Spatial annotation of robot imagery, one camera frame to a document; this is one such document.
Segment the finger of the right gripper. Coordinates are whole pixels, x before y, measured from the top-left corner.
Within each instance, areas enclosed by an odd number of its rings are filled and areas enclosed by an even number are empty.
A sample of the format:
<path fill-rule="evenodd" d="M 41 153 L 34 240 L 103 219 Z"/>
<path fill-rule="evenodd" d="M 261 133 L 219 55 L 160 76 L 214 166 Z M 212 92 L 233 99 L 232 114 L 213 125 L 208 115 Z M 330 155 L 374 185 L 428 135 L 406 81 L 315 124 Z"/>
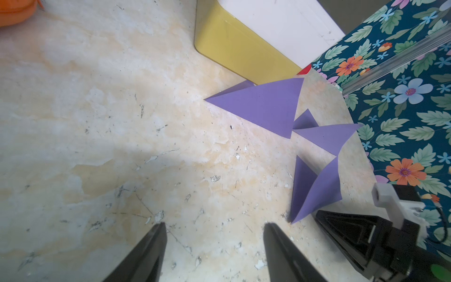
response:
<path fill-rule="evenodd" d="M 391 278 L 391 254 L 384 240 L 392 223 L 379 216 L 319 210 L 315 220 L 353 268 L 365 278 Z"/>

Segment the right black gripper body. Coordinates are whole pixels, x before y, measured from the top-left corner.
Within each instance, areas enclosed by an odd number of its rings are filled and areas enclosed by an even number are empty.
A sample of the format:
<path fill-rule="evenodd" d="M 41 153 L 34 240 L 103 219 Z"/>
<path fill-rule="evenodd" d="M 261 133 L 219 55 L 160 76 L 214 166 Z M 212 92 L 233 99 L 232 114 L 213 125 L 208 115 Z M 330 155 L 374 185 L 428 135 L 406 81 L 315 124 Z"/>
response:
<path fill-rule="evenodd" d="M 400 229 L 385 221 L 372 235 L 372 282 L 449 282 L 451 263 L 416 245 L 420 226 L 404 220 Z"/>

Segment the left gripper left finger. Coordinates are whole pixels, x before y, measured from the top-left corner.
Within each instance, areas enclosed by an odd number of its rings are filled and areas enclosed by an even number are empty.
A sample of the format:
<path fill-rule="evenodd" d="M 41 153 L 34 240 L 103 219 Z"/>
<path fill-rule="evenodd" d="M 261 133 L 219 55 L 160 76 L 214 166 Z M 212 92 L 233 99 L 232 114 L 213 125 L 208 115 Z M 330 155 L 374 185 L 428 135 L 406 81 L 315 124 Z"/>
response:
<path fill-rule="evenodd" d="M 104 282 L 158 282 L 167 246 L 165 223 L 154 225 Z"/>

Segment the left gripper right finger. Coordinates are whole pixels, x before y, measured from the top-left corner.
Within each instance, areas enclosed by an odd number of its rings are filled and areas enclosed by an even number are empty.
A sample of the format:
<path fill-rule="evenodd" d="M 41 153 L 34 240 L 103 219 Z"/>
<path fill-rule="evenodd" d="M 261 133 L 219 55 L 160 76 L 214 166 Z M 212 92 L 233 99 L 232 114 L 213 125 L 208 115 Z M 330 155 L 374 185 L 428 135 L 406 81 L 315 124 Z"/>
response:
<path fill-rule="evenodd" d="M 277 224 L 265 224 L 263 239 L 272 282 L 326 282 Z"/>

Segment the purple paper square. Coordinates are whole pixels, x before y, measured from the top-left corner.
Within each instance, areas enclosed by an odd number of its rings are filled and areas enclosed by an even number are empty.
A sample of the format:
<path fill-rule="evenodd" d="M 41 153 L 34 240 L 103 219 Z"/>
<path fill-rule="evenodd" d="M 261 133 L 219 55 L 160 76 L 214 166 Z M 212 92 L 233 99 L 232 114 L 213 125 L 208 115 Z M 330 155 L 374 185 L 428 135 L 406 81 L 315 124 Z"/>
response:
<path fill-rule="evenodd" d="M 244 81 L 205 101 L 289 139 L 303 83 L 303 78 L 262 85 Z"/>
<path fill-rule="evenodd" d="M 294 121 L 292 131 L 338 156 L 348 139 L 361 127 L 362 125 L 355 123 L 319 126 L 307 109 Z"/>
<path fill-rule="evenodd" d="M 316 174 L 300 157 L 296 159 L 290 223 L 297 223 L 312 212 L 342 200 L 338 158 Z"/>

